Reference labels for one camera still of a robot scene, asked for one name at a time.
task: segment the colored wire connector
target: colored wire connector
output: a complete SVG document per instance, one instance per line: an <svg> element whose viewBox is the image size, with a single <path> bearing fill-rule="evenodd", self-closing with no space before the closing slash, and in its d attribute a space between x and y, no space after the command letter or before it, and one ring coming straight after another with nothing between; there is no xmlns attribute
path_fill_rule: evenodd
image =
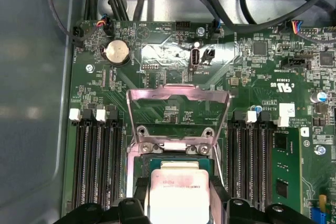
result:
<svg viewBox="0 0 336 224"><path fill-rule="evenodd" d="M103 25L106 25L105 20L100 20L100 21L98 21L98 22L96 23L96 26L97 26L97 27L101 27L101 26L103 26Z"/></svg>

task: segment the black dimm slot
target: black dimm slot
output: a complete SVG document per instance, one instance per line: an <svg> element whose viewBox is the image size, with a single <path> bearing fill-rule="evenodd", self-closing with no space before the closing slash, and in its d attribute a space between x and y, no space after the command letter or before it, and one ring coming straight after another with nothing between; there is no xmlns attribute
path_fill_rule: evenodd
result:
<svg viewBox="0 0 336 224"><path fill-rule="evenodd" d="M98 203L107 210L107 183L110 127L101 127L101 145L99 158Z"/></svg>
<svg viewBox="0 0 336 224"><path fill-rule="evenodd" d="M72 208L75 209L81 204L81 191L82 191L82 170L84 162L84 138L85 127L77 125L76 132L76 148L75 148L75 160L73 165L74 181L72 188Z"/></svg>
<svg viewBox="0 0 336 224"><path fill-rule="evenodd" d="M257 169L258 169L258 176L257 176L257 204L258 209L261 210L261 204L263 201L263 170L264 170L264 147L263 147L263 136L261 134L261 130L257 130Z"/></svg>
<svg viewBox="0 0 336 224"><path fill-rule="evenodd" d="M235 174L234 174L234 160L235 160L235 149L234 149L234 143L235 143L235 129L233 127L231 127L229 129L229 138L228 138L228 149L227 149L227 153L228 153L228 160L227 160L227 164L228 164L228 189L229 189L229 194L231 197L234 197L235 194Z"/></svg>
<svg viewBox="0 0 336 224"><path fill-rule="evenodd" d="M111 202L119 199L119 189L120 189L120 173L121 173L121 134L120 128L113 128L113 139L112 139L112 163L111 163Z"/></svg>
<svg viewBox="0 0 336 224"><path fill-rule="evenodd" d="M272 203L272 163L271 163L271 153L272 153L272 143L273 143L273 130L267 130L267 141L266 141L266 200L265 207Z"/></svg>
<svg viewBox="0 0 336 224"><path fill-rule="evenodd" d="M246 155L246 129L241 129L241 140L240 140L240 193L242 199L247 199L248 195L246 194L246 178L248 173L246 173L246 167L248 166L249 160Z"/></svg>
<svg viewBox="0 0 336 224"><path fill-rule="evenodd" d="M241 180L241 171L242 171L242 149L241 149L241 139L242 139L242 127L240 126L237 129L236 132L236 146L237 150L236 151L236 180L238 181L238 184L236 185L236 197L241 198L242 196L242 191L241 191L241 186L242 186L242 180Z"/></svg>
<svg viewBox="0 0 336 224"><path fill-rule="evenodd" d="M97 127L90 127L86 149L85 203L94 201L94 171L96 166Z"/></svg>
<svg viewBox="0 0 336 224"><path fill-rule="evenodd" d="M251 139L252 139L252 147L251 147L251 171L252 171L252 204L257 207L258 204L258 135L256 129L251 129Z"/></svg>

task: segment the metal screw post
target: metal screw post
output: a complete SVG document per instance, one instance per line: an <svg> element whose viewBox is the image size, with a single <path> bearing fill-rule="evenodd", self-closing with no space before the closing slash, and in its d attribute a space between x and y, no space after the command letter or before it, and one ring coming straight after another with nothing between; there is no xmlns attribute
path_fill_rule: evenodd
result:
<svg viewBox="0 0 336 224"><path fill-rule="evenodd" d="M87 73L93 73L94 70L95 70L95 67L94 67L94 65L88 64L88 65L86 65L85 70L86 70Z"/></svg>
<svg viewBox="0 0 336 224"><path fill-rule="evenodd" d="M314 151L317 155L324 155L326 152L327 152L327 150L326 150L326 148L324 147L324 146L322 146L322 145L317 145L316 147L315 147L315 151Z"/></svg>
<svg viewBox="0 0 336 224"><path fill-rule="evenodd" d="M198 36L204 36L205 35L205 28L204 27L199 27L196 30L196 33L197 33Z"/></svg>

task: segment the motherboard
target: motherboard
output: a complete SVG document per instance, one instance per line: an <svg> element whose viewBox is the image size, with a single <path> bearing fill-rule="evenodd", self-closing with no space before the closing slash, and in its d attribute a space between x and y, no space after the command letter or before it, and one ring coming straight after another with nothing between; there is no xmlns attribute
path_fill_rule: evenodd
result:
<svg viewBox="0 0 336 224"><path fill-rule="evenodd" d="M281 203L335 223L335 52L281 25L236 34L215 22L109 21L73 53L63 215L86 202L108 209L155 160L188 158L257 209ZM162 144L141 142L150 136Z"/></svg>

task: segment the ram slot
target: ram slot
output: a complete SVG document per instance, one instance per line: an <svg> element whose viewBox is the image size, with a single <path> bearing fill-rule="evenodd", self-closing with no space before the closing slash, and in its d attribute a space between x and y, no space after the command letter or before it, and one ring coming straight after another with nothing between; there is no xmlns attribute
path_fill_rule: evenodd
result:
<svg viewBox="0 0 336 224"><path fill-rule="evenodd" d="M235 160L236 160L236 132L237 130L233 127L233 124L229 124L228 129L228 140L227 140L227 179L228 179L228 189L231 197L235 197L236 194L236 176L235 176Z"/></svg>
<svg viewBox="0 0 336 224"><path fill-rule="evenodd" d="M248 166L249 166L249 150L247 141L247 129L242 128L240 133L240 197L242 199L248 199Z"/></svg>
<svg viewBox="0 0 336 224"><path fill-rule="evenodd" d="M99 152L99 181L98 181L98 204L105 210L107 205L107 186L108 186L108 162L110 149L110 127L101 127L101 142Z"/></svg>
<svg viewBox="0 0 336 224"><path fill-rule="evenodd" d="M113 128L111 140L111 192L110 204L119 199L120 192L120 174L121 174L121 147L122 139L119 127Z"/></svg>
<svg viewBox="0 0 336 224"><path fill-rule="evenodd" d="M271 179L271 153L273 143L273 130L265 130L265 207L272 203L272 179Z"/></svg>
<svg viewBox="0 0 336 224"><path fill-rule="evenodd" d="M238 181L237 185L236 185L236 197L238 198L241 198L242 197L242 184L243 184L243 181L242 181L242 174L241 174L241 171L242 171L242 163L244 163L244 160L242 159L242 144L241 144L241 139L242 139L242 127L239 127L237 130L236 130L236 181Z"/></svg>
<svg viewBox="0 0 336 224"><path fill-rule="evenodd" d="M95 169L97 154L97 126L88 128L86 137L85 155L85 195L84 203L94 202L95 200Z"/></svg>
<svg viewBox="0 0 336 224"><path fill-rule="evenodd" d="M257 177L258 177L258 155L257 155L257 131L255 129L249 129L250 131L250 139L251 139L251 149L250 149L250 160L251 160L251 180L250 180L250 187L251 187L251 202L253 206L257 206L258 202L258 184L257 184Z"/></svg>
<svg viewBox="0 0 336 224"><path fill-rule="evenodd" d="M85 147L85 130L86 127L78 124L76 128L76 148L75 160L73 165L74 181L72 189L72 208L75 209L81 205L82 192L82 171L84 163L84 147Z"/></svg>

